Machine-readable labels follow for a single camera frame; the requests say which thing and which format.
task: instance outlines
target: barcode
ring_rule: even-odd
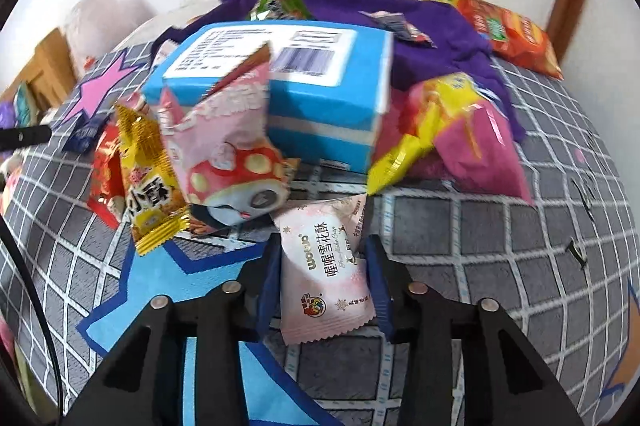
[[[327,49],[285,47],[278,54],[271,69],[322,76],[329,68],[333,57],[334,51]]]

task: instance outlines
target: pink star pattern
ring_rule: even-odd
[[[124,67],[124,59],[127,51],[122,51],[115,61],[100,76],[86,80],[80,84],[80,99],[71,107],[60,124],[67,122],[73,116],[84,112],[87,118],[95,115],[102,100],[122,78],[139,69],[142,65],[135,67]]]

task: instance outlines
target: grey checkered bedsheet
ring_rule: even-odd
[[[149,44],[130,48],[126,65],[146,64],[149,51]],[[114,54],[105,56],[93,75],[113,60]],[[518,152],[534,207],[509,197],[460,193],[449,182],[405,180],[374,198],[369,231],[382,236],[388,254],[408,264],[415,279],[446,297],[498,299],[591,425],[612,404],[612,396],[599,396],[626,343],[627,280],[636,290],[640,284],[635,223],[615,164],[563,84],[499,60],[494,66],[528,132]],[[147,73],[145,66],[121,80],[101,111],[106,113],[117,98],[133,92]],[[73,100],[59,109],[55,120]],[[92,159],[60,152],[69,132],[66,123],[48,145],[28,151],[6,213],[33,268],[54,335],[65,408],[100,363],[76,324],[117,291],[129,241],[125,224],[112,231],[87,209]],[[576,149],[593,175],[576,160]],[[363,175],[303,165],[292,183],[292,196],[323,199],[362,193],[364,181]],[[595,224],[574,181],[592,186]],[[224,238],[178,241],[187,254],[201,258],[262,241],[272,230],[261,221],[232,229]],[[564,251],[571,237],[588,256],[585,271]],[[35,375],[53,396],[42,332],[4,247],[0,266],[0,308]],[[405,345],[388,344],[373,326],[289,347],[274,331],[266,343],[291,377],[345,424],[396,424]],[[453,363],[452,424],[462,424],[463,367],[457,344]]]

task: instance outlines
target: blue box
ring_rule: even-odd
[[[391,32],[320,21],[207,25],[149,76],[152,106],[167,84],[191,107],[266,41],[271,47],[268,134],[287,157],[364,173],[388,110]]]

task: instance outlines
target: metal pivot bolt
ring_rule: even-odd
[[[235,294],[242,288],[242,284],[238,280],[225,281],[222,284],[222,292],[227,294]]]
[[[152,309],[164,309],[169,303],[169,298],[164,294],[159,294],[158,296],[154,296],[151,298],[151,308]]]
[[[500,304],[492,298],[482,298],[480,306],[487,312],[495,312],[500,308]]]
[[[412,281],[409,284],[409,292],[411,294],[427,294],[429,287],[421,281]]]

